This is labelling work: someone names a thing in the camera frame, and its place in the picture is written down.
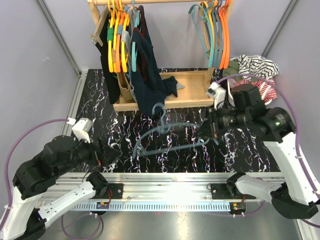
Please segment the blue grey hanger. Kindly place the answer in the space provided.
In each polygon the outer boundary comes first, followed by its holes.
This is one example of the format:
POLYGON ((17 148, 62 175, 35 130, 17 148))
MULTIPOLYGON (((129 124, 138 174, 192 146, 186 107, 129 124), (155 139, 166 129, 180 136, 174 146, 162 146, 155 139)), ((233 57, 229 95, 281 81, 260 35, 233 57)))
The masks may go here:
POLYGON ((145 132, 136 142, 133 152, 132 152, 132 158, 135 159, 138 156, 138 148, 140 148, 139 155, 141 157, 144 156, 150 156, 150 155, 157 155, 162 154, 165 152, 172 152, 172 151, 180 151, 184 149, 192 149, 196 147, 202 147, 205 146, 212 140, 215 144, 219 144, 219 141, 214 138, 214 136, 209 136, 207 131, 201 131, 203 127, 210 127, 211 125, 208 123, 208 119, 206 118, 205 121, 202 123, 202 125, 198 125, 196 123, 190 123, 190 122, 176 122, 176 123, 165 123, 164 117, 167 113, 167 110, 164 108, 164 104, 158 102, 156 103, 152 108, 152 113, 155 113, 156 108, 160 108, 163 110, 163 113, 160 117, 160 125, 157 127, 154 127, 147 132, 145 132), (176 145, 173 147, 167 147, 167 148, 160 148, 155 150, 149 150, 146 151, 146 149, 142 146, 141 141, 148 137, 149 135, 153 134, 154 132, 157 132, 159 135, 165 135, 169 133, 170 131, 174 130, 174 128, 185 128, 185 127, 191 127, 192 129, 198 130, 196 133, 196 136, 198 137, 198 141, 196 143, 190 143, 185 145, 176 145))

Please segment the red striped tank top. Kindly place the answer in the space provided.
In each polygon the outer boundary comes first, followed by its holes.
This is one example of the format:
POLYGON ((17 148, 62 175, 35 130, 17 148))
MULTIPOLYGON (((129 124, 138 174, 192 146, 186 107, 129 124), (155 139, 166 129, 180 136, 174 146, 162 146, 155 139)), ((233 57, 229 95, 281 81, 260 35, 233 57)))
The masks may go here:
POLYGON ((240 86, 243 84, 251 84, 258 88, 259 94, 265 105, 269 105, 273 100, 278 98, 276 90, 267 82, 263 80, 258 81, 248 81, 246 79, 242 79, 236 82, 235 86, 240 86))

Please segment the black white striped tank top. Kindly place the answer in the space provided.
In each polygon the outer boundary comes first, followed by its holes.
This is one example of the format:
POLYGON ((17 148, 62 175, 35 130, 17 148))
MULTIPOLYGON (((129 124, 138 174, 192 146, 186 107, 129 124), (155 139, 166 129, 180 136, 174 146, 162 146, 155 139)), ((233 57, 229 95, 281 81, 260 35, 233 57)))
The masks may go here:
POLYGON ((261 55, 242 54, 237 59, 238 73, 243 79, 251 80, 249 75, 269 79, 279 74, 279 65, 261 55))

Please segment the teal hanger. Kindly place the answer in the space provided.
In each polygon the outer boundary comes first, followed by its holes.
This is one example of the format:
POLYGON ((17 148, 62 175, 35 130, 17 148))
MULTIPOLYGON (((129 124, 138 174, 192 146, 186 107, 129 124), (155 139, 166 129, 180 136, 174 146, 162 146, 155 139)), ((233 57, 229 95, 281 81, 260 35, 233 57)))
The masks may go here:
POLYGON ((203 49, 205 57, 207 59, 207 67, 211 68, 214 66, 214 50, 211 50, 211 54, 213 54, 213 56, 210 56, 208 58, 207 54, 205 53, 206 46, 205 46, 204 30, 203 30, 203 24, 202 24, 203 21, 202 21, 200 10, 199 10, 199 8, 201 7, 200 3, 193 4, 190 7, 190 9, 188 10, 188 14, 191 16, 192 23, 195 27, 197 34, 198 34, 202 49, 203 49))

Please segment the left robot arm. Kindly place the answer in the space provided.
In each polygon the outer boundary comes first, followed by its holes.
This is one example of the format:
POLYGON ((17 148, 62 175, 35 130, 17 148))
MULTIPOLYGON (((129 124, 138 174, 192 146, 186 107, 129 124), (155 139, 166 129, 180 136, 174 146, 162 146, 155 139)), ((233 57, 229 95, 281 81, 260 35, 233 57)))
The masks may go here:
POLYGON ((101 170, 121 152, 100 138, 88 143, 59 135, 31 160, 22 163, 12 180, 9 203, 0 223, 2 240, 38 240, 51 224, 77 204, 107 195, 108 182, 101 170), (76 188, 57 200, 37 207, 39 199, 64 174, 82 164, 99 166, 76 188))

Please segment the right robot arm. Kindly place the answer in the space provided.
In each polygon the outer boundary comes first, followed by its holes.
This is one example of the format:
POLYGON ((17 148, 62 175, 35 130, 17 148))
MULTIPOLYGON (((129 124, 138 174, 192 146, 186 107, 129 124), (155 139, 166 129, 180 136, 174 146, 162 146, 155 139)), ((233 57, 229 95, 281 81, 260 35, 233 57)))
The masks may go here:
POLYGON ((284 182, 272 183, 237 172, 226 181, 228 196, 237 199, 250 195, 271 203, 287 219, 311 219, 319 211, 320 184, 296 143, 298 131, 290 114, 281 107, 266 108, 259 89, 251 84, 236 86, 231 94, 235 106, 208 107, 196 136, 219 142, 230 129, 250 129, 272 154, 284 182))

